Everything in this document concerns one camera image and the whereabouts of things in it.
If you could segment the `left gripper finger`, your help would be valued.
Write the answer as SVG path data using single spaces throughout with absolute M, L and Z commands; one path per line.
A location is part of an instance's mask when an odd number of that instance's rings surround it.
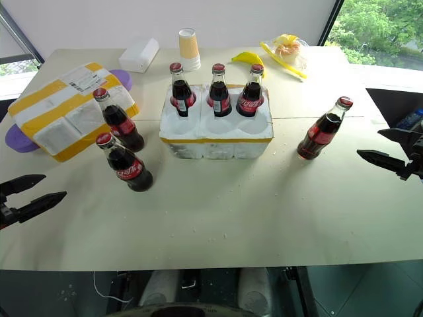
M 41 182 L 44 178 L 46 176 L 43 174 L 28 174 L 1 183 L 1 203 L 7 201 L 7 196 L 26 191 Z
M 18 222 L 23 223 L 54 208 L 66 195 L 66 191 L 43 195 L 31 201 L 28 205 L 17 209 L 14 215 Z

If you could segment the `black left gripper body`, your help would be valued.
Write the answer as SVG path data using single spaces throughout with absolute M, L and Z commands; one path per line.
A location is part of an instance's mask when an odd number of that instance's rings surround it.
M 6 199 L 1 198 L 1 218 L 0 218 L 0 229 L 3 230 L 10 225 L 19 223 L 19 210 L 14 207 L 6 206 Z

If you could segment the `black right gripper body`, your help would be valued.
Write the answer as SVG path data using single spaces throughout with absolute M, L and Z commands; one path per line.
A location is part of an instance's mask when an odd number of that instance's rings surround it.
M 417 124 L 417 130 L 413 133 L 410 163 L 414 174 L 422 180 L 422 121 Z

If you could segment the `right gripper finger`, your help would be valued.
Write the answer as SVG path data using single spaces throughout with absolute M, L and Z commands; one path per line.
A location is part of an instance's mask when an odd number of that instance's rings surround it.
M 357 154 L 365 161 L 384 168 L 391 172 L 395 172 L 401 180 L 407 180 L 412 172 L 406 167 L 405 161 L 390 157 L 387 153 L 376 150 L 357 150 Z
M 393 142 L 406 145 L 414 145 L 419 140 L 419 132 L 399 128 L 381 129 L 378 134 Z

